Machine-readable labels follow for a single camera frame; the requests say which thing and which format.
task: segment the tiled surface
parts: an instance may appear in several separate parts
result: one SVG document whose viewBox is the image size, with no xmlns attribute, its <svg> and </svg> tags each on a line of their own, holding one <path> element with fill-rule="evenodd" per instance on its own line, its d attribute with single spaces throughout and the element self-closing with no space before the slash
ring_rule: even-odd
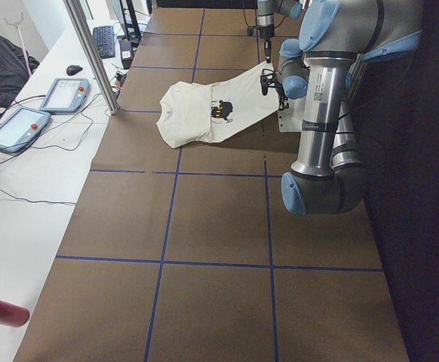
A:
<svg viewBox="0 0 439 362">
<path fill-rule="evenodd" d="M 284 209 L 299 134 L 275 115 L 215 145 L 158 133 L 169 86 L 258 63 L 242 18 L 154 10 L 17 361 L 407 361 L 363 204 Z"/>
</svg>

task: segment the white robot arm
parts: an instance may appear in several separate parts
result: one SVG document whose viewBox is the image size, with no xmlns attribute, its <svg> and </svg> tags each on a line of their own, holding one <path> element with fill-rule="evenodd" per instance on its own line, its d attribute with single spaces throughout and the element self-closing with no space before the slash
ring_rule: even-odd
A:
<svg viewBox="0 0 439 362">
<path fill-rule="evenodd" d="M 281 181 L 291 213 L 344 213 L 361 201 L 366 175 L 345 101 L 348 70 L 359 54 L 379 62 L 414 52 L 422 6 L 422 0 L 313 0 L 298 41 L 283 43 L 279 93 L 306 97 L 298 158 Z"/>
</svg>

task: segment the black print on shirt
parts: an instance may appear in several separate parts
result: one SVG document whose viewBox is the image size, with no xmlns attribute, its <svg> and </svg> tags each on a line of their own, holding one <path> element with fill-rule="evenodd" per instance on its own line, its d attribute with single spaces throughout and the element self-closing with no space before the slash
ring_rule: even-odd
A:
<svg viewBox="0 0 439 362">
<path fill-rule="evenodd" d="M 215 120 L 218 120 L 220 118 L 224 119 L 226 123 L 233 122 L 233 118 L 228 118 L 230 113 L 233 112 L 233 104 L 231 102 L 226 102 L 223 100 L 213 101 L 211 106 L 211 118 L 214 123 Z"/>
</svg>

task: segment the black keyboard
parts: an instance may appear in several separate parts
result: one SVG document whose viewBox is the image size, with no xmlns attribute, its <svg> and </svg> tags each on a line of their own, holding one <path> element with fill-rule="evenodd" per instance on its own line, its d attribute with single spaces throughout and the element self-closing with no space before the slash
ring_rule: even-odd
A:
<svg viewBox="0 0 439 362">
<path fill-rule="evenodd" d="M 115 57 L 114 27 L 97 26 L 92 29 L 92 38 L 102 59 Z"/>
</svg>

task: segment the white t-shirt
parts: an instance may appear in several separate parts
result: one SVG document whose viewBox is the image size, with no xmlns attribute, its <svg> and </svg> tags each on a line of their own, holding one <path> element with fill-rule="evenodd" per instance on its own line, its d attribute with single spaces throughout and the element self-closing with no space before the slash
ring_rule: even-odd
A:
<svg viewBox="0 0 439 362">
<path fill-rule="evenodd" d="M 161 99 L 157 122 L 164 141 L 176 148 L 191 141 L 218 143 L 264 119 L 278 109 L 278 95 L 262 95 L 261 63 L 220 83 L 201 85 L 178 82 Z"/>
</svg>

